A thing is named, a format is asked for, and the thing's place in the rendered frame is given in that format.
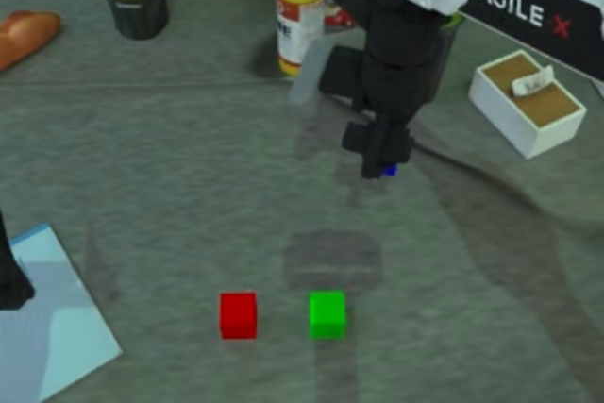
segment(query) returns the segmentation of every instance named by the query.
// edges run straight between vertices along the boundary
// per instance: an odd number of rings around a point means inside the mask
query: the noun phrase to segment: carrot
[[[15,11],[0,24],[0,71],[47,45],[60,30],[60,16]]]

